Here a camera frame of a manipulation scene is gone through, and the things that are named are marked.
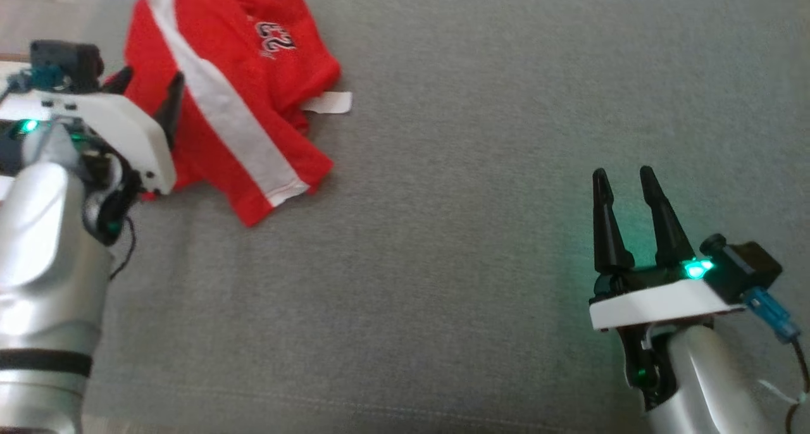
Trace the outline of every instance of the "embroidered number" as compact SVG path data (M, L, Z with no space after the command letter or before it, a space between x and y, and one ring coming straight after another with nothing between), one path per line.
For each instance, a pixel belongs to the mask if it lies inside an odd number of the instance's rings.
M272 58L273 53L278 50L295 50L296 48L296 43L292 41L290 34L281 25L261 22L256 25L256 31L263 39L261 41L262 56Z

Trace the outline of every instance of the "green led light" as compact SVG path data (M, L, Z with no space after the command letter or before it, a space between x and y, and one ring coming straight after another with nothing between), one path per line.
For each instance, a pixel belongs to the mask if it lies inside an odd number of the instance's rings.
M686 275L690 279L700 279L706 274L706 271L711 270L714 264L708 260L696 260L687 263L683 268L686 270Z
M25 121L25 123L23 124L23 133L33 132L34 129L37 128L37 125L39 125L39 123L35 120Z
M636 379L634 379L634 384L639 386L646 386L647 383L647 370L642 368L636 371Z

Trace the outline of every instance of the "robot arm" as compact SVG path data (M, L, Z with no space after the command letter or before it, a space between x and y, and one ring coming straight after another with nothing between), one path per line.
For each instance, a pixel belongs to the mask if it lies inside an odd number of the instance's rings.
M706 258L697 260L652 169L642 168L640 178L657 253L654 266L637 268L613 214L607 174L594 172L593 327L619 333L628 386L642 394L655 432L773 432L712 318L749 308L782 342L795 342L798 328L766 292L782 267L758 244L728 245L721 235L704 241Z
M106 89L93 46L32 43L15 92L46 110L5 142L23 168L0 208L0 432L81 432L110 279L108 247L138 192L167 194L182 75L157 117Z

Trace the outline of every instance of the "zip tie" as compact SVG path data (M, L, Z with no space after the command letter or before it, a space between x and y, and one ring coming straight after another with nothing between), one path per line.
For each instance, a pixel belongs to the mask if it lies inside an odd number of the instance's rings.
M656 322L647 325L642 339L642 350L653 350L653 328L657 327Z
M771 393L775 394L779 399L784 400L784 402L787 402L792 406L804 404L805 400L807 400L807 393L801 393L799 394L798 399L793 399L792 397L787 396L787 394L782 393L782 391L779 390L779 388L776 388L776 385L768 382L767 380L760 379L757 381L760 383L760 385L770 390Z

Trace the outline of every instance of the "black band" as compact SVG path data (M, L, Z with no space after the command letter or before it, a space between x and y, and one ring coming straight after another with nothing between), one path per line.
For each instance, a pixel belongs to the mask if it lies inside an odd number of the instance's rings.
M5 349L0 350L0 371L52 371L90 376L92 356L64 350Z

